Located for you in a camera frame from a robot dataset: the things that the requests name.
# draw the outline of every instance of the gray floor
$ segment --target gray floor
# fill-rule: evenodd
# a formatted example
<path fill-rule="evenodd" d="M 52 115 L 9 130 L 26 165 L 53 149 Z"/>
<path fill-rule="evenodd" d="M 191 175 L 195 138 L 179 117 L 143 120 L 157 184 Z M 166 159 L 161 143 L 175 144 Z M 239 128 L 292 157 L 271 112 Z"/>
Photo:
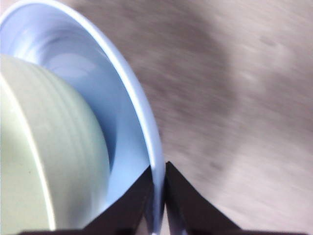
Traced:
<path fill-rule="evenodd" d="M 242 228 L 313 234 L 312 0 L 62 2 L 125 55 L 205 198 Z"/>

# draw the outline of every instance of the bowl rim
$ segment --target bowl rim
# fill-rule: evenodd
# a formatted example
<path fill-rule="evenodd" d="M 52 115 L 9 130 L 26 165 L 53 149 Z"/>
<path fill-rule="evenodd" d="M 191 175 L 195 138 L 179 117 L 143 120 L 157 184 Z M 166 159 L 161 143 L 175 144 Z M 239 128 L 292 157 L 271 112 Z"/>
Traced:
<path fill-rule="evenodd" d="M 1 26 L 15 11 L 33 4 L 51 6 L 70 16 L 93 37 L 114 66 L 130 97 L 142 129 L 152 170 L 152 178 L 155 185 L 154 214 L 155 218 L 160 218 L 162 211 L 161 196 L 165 177 L 164 156 L 152 109 L 136 75 L 123 55 L 98 27 L 96 27 L 91 21 L 78 13 L 76 10 L 58 1 L 21 0 L 16 2 L 0 16 Z M 156 232 L 159 230 L 159 224 L 159 219 L 156 219 L 154 222 Z"/>

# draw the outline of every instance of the light green bowl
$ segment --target light green bowl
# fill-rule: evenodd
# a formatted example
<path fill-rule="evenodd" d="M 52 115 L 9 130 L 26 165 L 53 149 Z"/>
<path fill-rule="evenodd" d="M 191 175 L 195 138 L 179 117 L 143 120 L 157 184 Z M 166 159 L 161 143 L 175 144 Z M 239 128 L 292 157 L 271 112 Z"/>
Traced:
<path fill-rule="evenodd" d="M 51 72 L 1 56 L 1 234 L 82 228 L 100 214 L 106 142 L 82 97 Z"/>

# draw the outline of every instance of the light blue bowl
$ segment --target light blue bowl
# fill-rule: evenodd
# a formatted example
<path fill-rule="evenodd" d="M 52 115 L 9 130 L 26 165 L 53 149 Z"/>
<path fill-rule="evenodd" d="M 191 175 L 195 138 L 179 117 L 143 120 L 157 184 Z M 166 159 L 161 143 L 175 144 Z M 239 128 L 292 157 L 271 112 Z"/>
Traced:
<path fill-rule="evenodd" d="M 85 17 L 52 0 L 14 4 L 1 17 L 0 37 L 1 53 L 53 71 L 85 98 L 97 116 L 111 167 L 103 210 L 151 166 L 158 232 L 165 172 L 161 142 L 144 91 L 117 48 Z"/>

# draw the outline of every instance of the stacked bowl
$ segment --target stacked bowl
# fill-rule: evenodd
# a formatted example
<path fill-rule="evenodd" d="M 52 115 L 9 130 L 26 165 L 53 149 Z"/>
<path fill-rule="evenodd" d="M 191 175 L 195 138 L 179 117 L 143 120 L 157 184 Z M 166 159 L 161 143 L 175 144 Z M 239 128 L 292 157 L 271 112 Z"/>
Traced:
<path fill-rule="evenodd" d="M 1 234 L 82 228 L 149 165 L 158 233 L 161 142 L 126 60 L 56 1 L 20 1 L 0 21 Z"/>

